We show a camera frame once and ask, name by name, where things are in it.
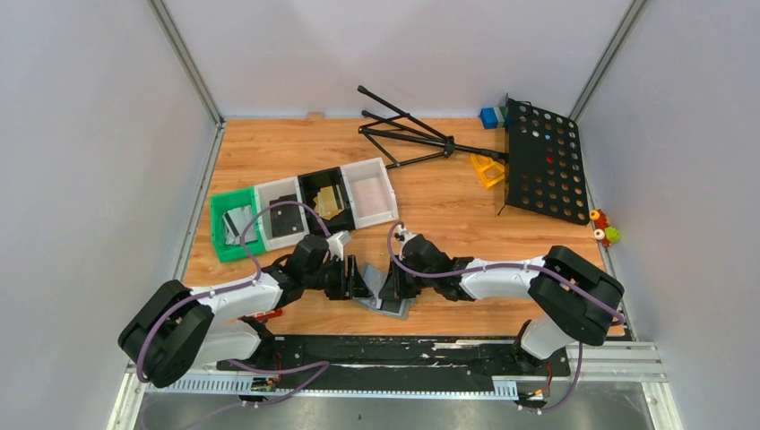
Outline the black credit card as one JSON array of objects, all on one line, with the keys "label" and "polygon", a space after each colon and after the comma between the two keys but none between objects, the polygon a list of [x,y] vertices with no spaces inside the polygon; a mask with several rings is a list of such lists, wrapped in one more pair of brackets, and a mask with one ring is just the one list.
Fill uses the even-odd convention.
[{"label": "black credit card", "polygon": [[381,314],[404,320],[408,317],[412,303],[413,301],[409,299],[383,300],[378,311]]}]

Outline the grey card holder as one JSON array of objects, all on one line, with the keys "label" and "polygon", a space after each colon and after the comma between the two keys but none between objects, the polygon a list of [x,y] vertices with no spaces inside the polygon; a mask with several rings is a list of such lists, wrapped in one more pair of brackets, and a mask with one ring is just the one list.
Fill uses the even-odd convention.
[{"label": "grey card holder", "polygon": [[410,309],[416,304],[416,300],[414,298],[398,298],[393,295],[396,283],[401,279],[399,270],[393,263],[387,271],[381,271],[372,264],[365,262],[360,274],[370,296],[355,297],[353,298],[354,302],[377,314],[399,320],[408,318]]}]

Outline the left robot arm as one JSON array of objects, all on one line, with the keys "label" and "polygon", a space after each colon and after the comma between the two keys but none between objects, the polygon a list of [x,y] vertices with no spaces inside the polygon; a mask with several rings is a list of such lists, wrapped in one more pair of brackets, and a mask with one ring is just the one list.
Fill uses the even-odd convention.
[{"label": "left robot arm", "polygon": [[308,289],[330,300],[373,294],[343,247],[350,234],[307,235],[290,254],[256,274],[204,288],[177,279],[164,282],[117,338],[138,365],[142,378],[158,388],[171,385],[195,367],[243,360],[254,370],[274,359],[274,336],[259,314],[284,308]]}]

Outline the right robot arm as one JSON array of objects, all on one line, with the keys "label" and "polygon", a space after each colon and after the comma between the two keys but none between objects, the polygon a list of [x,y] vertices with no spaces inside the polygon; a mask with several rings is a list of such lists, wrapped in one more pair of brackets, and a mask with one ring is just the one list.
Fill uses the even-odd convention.
[{"label": "right robot arm", "polygon": [[[602,345],[610,327],[626,321],[619,309],[622,284],[563,245],[513,262],[450,257],[401,222],[388,232],[386,245],[393,268],[407,279],[395,292],[398,298],[432,288],[450,301],[532,300],[543,315],[523,325],[511,351],[515,368],[524,374],[536,373],[557,350],[574,342]],[[394,251],[394,245],[400,249]]]}]

